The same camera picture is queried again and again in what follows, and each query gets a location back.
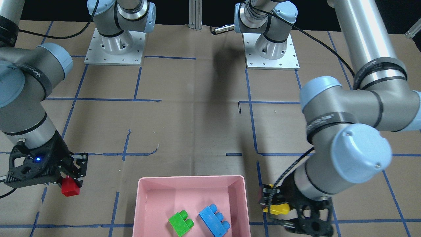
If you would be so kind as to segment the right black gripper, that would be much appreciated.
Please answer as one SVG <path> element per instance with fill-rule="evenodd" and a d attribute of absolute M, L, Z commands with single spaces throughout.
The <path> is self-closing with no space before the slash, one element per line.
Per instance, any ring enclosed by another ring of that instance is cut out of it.
<path fill-rule="evenodd" d="M 29 149 L 26 139 L 20 138 L 9 157 L 9 172 L 4 183 L 22 188 L 45 183 L 61 183 L 63 172 L 78 185 L 86 176 L 88 153 L 70 153 L 58 131 L 45 144 Z"/>

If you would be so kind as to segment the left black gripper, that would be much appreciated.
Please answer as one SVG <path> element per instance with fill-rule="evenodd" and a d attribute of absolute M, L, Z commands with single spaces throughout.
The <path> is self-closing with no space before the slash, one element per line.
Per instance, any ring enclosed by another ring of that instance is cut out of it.
<path fill-rule="evenodd" d="M 294 184 L 283 184 L 280 189 L 284 201 L 297 213 L 295 219 L 280 220 L 280 225 L 285 230 L 312 237 L 331 237 L 333 235 L 332 198 L 314 201 L 299 192 Z"/>

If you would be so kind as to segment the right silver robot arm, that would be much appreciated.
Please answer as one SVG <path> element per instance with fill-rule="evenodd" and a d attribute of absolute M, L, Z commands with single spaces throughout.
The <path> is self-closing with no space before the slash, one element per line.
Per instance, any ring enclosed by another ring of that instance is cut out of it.
<path fill-rule="evenodd" d="M 9 170 L 1 182 L 12 188 L 55 183 L 78 190 L 88 154 L 70 152 L 41 102 L 73 68 L 70 54 L 46 42 L 33 50 L 15 47 L 24 0 L 1 1 L 1 132 L 12 142 Z M 130 31 L 150 33 L 156 6 L 147 0 L 89 0 L 105 52 L 133 46 Z"/>

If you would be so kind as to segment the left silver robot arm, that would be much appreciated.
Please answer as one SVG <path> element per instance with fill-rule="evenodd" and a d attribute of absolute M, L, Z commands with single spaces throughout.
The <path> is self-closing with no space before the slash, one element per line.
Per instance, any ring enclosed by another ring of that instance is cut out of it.
<path fill-rule="evenodd" d="M 332 196 L 370 180 L 391 162 L 380 131 L 420 129 L 420 92 L 410 90 L 374 0 L 329 0 L 348 45 L 352 90 L 337 79 L 317 77 L 300 90 L 307 141 L 314 154 L 298 158 L 260 203 L 286 231 L 313 237 L 333 235 Z"/>

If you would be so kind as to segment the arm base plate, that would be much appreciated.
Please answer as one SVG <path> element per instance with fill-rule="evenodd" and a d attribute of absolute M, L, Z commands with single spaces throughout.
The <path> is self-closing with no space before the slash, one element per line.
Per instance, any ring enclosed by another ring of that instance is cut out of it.
<path fill-rule="evenodd" d="M 95 29 L 84 63 L 96 66 L 141 66 L 146 33 L 123 31 L 108 38 Z"/>
<path fill-rule="evenodd" d="M 263 34 L 244 33 L 242 36 L 247 69 L 300 69 L 291 35 L 282 43 L 270 42 Z"/>

